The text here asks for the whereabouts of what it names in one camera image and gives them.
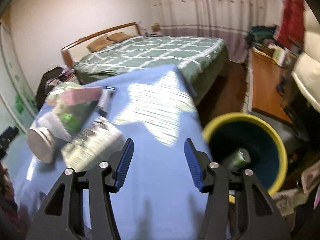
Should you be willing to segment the light green snack bag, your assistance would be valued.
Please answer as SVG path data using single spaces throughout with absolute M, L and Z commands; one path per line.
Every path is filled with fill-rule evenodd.
M 86 102 L 75 106 L 67 106 L 61 101 L 61 95 L 69 89 L 84 88 L 73 82 L 63 82 L 56 86 L 46 97 L 46 103 L 53 106 L 52 112 L 59 118 L 67 132 L 73 137 L 82 128 L 93 112 L 96 102 Z

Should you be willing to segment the yellow rimmed trash bin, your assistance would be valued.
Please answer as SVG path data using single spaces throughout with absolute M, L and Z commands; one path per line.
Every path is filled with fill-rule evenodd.
M 222 162 L 239 148 L 248 150 L 251 162 L 238 172 L 250 169 L 272 196 L 284 183 L 287 153 L 276 130 L 259 117 L 227 113 L 211 120 L 203 129 L 213 161 Z

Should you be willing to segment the green can in bin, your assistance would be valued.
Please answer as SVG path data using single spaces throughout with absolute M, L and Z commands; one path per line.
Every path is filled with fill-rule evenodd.
M 250 162 L 251 157 L 248 150 L 239 148 L 222 162 L 222 166 L 229 171 L 238 172 Z

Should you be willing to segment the printed paper package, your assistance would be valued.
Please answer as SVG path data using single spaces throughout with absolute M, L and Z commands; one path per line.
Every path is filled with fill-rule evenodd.
M 122 132 L 105 117 L 100 116 L 66 144 L 61 149 L 61 154 L 68 168 L 82 172 L 107 161 L 110 155 L 121 150 L 124 144 Z

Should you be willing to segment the white paper cup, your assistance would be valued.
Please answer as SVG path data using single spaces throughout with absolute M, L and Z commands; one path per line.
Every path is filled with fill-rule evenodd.
M 52 111 L 35 120 L 27 130 L 27 144 L 30 150 L 45 164 L 52 163 L 54 159 L 57 139 L 70 141 L 72 136 Z

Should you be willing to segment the sliding wardrobe with leaf print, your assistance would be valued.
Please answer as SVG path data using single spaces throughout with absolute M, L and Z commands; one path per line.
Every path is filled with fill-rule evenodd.
M 10 9 L 1 16 L 1 103 L 22 133 L 37 116 L 35 96 L 23 73 L 11 35 Z

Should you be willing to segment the black clothes pile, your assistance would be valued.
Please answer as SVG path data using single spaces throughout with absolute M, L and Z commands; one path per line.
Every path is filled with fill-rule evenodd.
M 35 96 L 36 106 L 38 110 L 42 108 L 47 95 L 52 91 L 54 87 L 62 82 L 67 82 L 73 77 L 75 77 L 75 72 L 68 66 L 57 65 L 46 71 L 41 78 Z

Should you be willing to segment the orange wooden desk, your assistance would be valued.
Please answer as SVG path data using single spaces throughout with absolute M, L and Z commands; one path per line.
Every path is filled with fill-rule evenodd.
M 281 69 L 272 58 L 256 49 L 250 49 L 247 71 L 247 111 L 262 114 L 282 124 L 292 121 L 281 106 L 282 97 L 277 92 Z

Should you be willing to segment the white puffy jacket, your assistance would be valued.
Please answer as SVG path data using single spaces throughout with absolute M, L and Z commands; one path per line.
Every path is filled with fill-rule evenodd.
M 320 100 L 320 35 L 319 22 L 307 3 L 304 3 L 304 49 L 292 72 L 302 95 L 319 111 Z

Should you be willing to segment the brown left pillow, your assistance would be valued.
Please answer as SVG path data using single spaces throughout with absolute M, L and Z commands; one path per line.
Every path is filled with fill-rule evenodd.
M 87 49 L 94 53 L 97 51 L 100 51 L 110 45 L 114 44 L 114 41 L 111 41 L 107 38 L 106 35 L 103 35 L 99 38 L 97 38 L 96 40 L 94 40 L 93 42 L 91 42 L 90 44 L 87 45 Z

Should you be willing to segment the brown pillow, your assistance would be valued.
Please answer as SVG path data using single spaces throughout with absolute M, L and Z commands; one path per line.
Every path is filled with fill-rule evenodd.
M 134 35 L 125 34 L 125 33 L 114 33 L 109 35 L 107 38 L 112 42 L 123 42 L 125 40 L 128 40 L 129 38 L 135 37 Z
M 114 44 L 114 41 L 111 41 L 107 38 L 106 35 L 103 35 L 99 38 L 97 38 L 96 40 L 94 40 L 93 42 L 91 42 L 90 44 L 87 45 L 87 49 L 94 53 L 97 51 L 100 51 L 110 45 Z

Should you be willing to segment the brown right pillow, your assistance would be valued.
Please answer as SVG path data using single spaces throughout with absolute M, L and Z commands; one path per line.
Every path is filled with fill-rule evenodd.
M 107 38 L 112 42 L 123 42 L 125 40 L 128 40 L 129 38 L 135 37 L 134 35 L 125 34 L 125 33 L 114 33 L 109 35 Z

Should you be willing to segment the red hanging cloth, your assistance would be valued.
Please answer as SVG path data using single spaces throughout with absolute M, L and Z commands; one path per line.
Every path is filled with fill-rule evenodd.
M 304 0 L 285 0 L 276 41 L 287 49 L 294 44 L 303 45 L 304 31 Z

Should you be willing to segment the striped pink white curtain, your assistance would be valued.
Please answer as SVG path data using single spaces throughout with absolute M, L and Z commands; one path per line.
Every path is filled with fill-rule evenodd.
M 169 36 L 218 37 L 229 59 L 244 62 L 254 26 L 280 25 L 285 0 L 151 0 L 153 20 Z

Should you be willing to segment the wooden bed frame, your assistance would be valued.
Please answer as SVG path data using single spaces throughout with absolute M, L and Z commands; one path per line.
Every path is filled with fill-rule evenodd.
M 61 54 L 65 65 L 70 68 L 73 68 L 73 63 L 77 60 L 82 59 L 84 56 L 90 53 L 90 50 L 87 49 L 87 45 L 90 44 L 94 39 L 99 38 L 105 34 L 116 32 L 120 29 L 134 27 L 136 34 L 141 35 L 140 27 L 136 22 L 130 22 L 121 24 L 115 27 L 101 30 L 99 32 L 93 33 L 91 35 L 80 38 L 79 40 L 72 42 L 71 44 L 63 47 L 61 49 Z

